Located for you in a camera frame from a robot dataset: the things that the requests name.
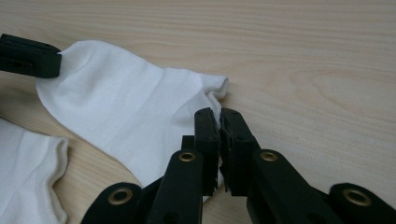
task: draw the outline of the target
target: wooden surface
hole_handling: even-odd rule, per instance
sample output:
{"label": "wooden surface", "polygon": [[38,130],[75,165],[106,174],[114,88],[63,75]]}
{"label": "wooden surface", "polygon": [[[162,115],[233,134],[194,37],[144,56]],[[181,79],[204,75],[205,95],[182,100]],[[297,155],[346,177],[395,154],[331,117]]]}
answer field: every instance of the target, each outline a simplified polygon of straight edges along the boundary
{"label": "wooden surface", "polygon": [[[396,207],[394,1],[1,1],[0,31],[60,49],[99,39],[159,66],[227,75],[222,104],[242,113],[261,147],[318,189],[351,182]],[[135,182],[46,111],[31,77],[0,72],[0,117],[70,139],[54,186],[68,223],[107,186]],[[203,218],[250,222],[245,199],[223,189]]]}

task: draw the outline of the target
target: white fabric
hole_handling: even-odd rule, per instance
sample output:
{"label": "white fabric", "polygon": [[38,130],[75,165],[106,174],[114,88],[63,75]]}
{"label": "white fabric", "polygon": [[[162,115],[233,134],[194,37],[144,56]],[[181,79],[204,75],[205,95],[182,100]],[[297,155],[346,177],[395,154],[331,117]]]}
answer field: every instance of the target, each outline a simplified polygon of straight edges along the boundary
{"label": "white fabric", "polygon": [[43,105],[65,127],[119,160],[143,187],[161,177],[193,114],[205,107],[219,121],[225,76],[161,68],[100,41],[62,52],[61,74],[37,79]]}
{"label": "white fabric", "polygon": [[53,183],[67,165],[67,140],[0,119],[0,223],[65,223]]}

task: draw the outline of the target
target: black clip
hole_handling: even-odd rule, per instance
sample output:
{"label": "black clip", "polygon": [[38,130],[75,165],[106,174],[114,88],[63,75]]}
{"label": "black clip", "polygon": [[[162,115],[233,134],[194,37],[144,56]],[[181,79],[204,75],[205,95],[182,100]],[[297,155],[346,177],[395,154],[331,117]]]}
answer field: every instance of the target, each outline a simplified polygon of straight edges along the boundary
{"label": "black clip", "polygon": [[62,60],[59,52],[49,44],[1,35],[0,70],[31,77],[58,77]]}

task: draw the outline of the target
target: metal grommet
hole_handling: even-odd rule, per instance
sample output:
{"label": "metal grommet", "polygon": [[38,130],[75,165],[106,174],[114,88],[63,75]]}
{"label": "metal grommet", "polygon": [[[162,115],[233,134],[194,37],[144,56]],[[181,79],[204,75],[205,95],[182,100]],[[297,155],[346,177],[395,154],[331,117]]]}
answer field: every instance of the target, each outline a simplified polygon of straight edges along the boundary
{"label": "metal grommet", "polygon": [[111,194],[108,195],[107,199],[108,202],[113,205],[120,205],[123,203],[127,203],[129,200],[131,200],[133,195],[134,194],[132,193],[131,189],[119,188],[111,192]]}
{"label": "metal grommet", "polygon": [[195,160],[196,156],[195,156],[195,154],[190,153],[190,152],[183,152],[180,155],[178,155],[178,158],[181,161],[193,161],[193,160]]}
{"label": "metal grommet", "polygon": [[265,152],[262,152],[262,154],[260,154],[260,156],[265,161],[276,161],[277,160],[277,155],[272,152],[265,151]]}
{"label": "metal grommet", "polygon": [[369,196],[357,189],[344,189],[343,195],[348,201],[359,206],[369,206],[372,203]]}

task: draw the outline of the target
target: white cloth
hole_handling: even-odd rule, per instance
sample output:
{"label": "white cloth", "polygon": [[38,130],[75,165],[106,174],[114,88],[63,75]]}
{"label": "white cloth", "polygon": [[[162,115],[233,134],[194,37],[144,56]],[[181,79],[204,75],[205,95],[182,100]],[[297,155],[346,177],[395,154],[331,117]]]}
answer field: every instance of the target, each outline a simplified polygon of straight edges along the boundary
{"label": "white cloth", "polygon": [[53,191],[67,165],[67,140],[0,119],[0,223],[65,223]]}
{"label": "white cloth", "polygon": [[62,52],[60,76],[37,79],[44,107],[65,127],[119,160],[143,187],[161,177],[193,114],[205,107],[219,121],[228,78],[161,68],[100,41]]}

